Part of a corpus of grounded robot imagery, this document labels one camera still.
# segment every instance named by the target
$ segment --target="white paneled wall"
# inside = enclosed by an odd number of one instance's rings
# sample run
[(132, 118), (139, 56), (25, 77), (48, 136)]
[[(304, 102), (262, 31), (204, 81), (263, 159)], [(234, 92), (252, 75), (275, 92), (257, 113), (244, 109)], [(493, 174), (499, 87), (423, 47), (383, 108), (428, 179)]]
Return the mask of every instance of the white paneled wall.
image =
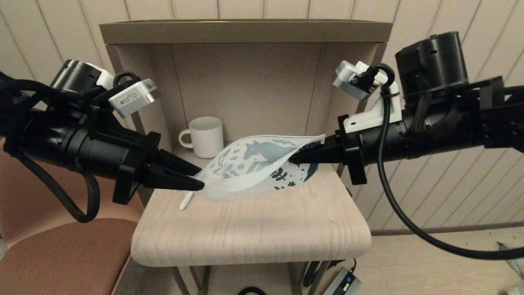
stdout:
[[(1, 0), (0, 69), (49, 83), (64, 60), (112, 71), (98, 25), (141, 19), (343, 18), (394, 22), (383, 61), (432, 34), (457, 30), (471, 81), (501, 75), (524, 84), (524, 0)], [(473, 149), (386, 163), (404, 211), (423, 227), (524, 220), (524, 158)], [(375, 165), (368, 184), (342, 179), (374, 230), (401, 229)]]

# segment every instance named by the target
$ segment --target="printed face mask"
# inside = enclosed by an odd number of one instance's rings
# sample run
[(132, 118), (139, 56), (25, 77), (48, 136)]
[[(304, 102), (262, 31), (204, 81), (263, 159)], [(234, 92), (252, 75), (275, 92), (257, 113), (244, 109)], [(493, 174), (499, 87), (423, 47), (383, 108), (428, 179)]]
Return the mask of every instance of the printed face mask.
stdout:
[(195, 194), (221, 201), (300, 185), (315, 173), (318, 164), (293, 164), (288, 159), (304, 145), (324, 137), (257, 135), (239, 139), (194, 177), (205, 183)]

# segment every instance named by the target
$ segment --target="mug handle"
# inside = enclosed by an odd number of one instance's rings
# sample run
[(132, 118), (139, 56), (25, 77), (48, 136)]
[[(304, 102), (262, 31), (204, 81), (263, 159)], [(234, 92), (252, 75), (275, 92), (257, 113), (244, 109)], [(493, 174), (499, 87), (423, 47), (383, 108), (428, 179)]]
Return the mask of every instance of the mug handle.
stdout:
[(178, 141), (180, 142), (180, 144), (184, 147), (184, 148), (188, 148), (188, 149), (192, 149), (193, 148), (193, 144), (192, 143), (187, 143), (187, 142), (184, 142), (182, 140), (182, 136), (186, 135), (186, 134), (190, 134), (191, 131), (189, 129), (186, 129), (182, 132), (180, 132), (180, 134), (178, 135)]

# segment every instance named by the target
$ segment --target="floor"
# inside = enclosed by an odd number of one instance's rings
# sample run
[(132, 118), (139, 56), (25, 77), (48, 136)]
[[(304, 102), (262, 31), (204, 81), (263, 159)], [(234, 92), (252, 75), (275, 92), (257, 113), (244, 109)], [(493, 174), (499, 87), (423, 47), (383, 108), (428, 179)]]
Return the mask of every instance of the floor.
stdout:
[[(496, 241), (524, 245), (524, 227), (436, 234), (435, 237), (461, 247), (496, 250)], [(349, 259), (339, 266), (349, 269), (353, 261)], [(329, 270), (321, 285), (327, 286), (339, 269)], [(191, 294), (196, 294), (189, 269), (180, 268), (180, 271)], [(132, 281), (133, 286), (124, 283), (119, 295), (180, 294), (169, 268), (145, 268), (134, 263), (128, 272), (138, 276), (131, 279), (126, 273), (127, 281)], [(363, 282), (358, 295), (496, 295), (522, 283), (505, 261), (462, 258), (434, 248), (413, 235), (373, 237), (371, 250), (357, 258), (355, 275)], [(268, 295), (290, 294), (287, 266), (212, 267), (210, 295), (236, 295), (246, 286), (257, 286)], [(307, 294), (307, 289), (303, 289), (303, 293)]]

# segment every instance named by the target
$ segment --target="chair seat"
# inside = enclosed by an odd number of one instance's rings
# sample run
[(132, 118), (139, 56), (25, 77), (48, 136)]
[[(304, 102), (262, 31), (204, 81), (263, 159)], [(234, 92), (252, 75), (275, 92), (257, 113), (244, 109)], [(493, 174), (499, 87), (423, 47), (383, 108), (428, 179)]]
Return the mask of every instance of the chair seat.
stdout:
[(110, 294), (129, 256), (135, 227), (127, 220), (103, 218), (24, 239), (0, 261), (0, 293)]

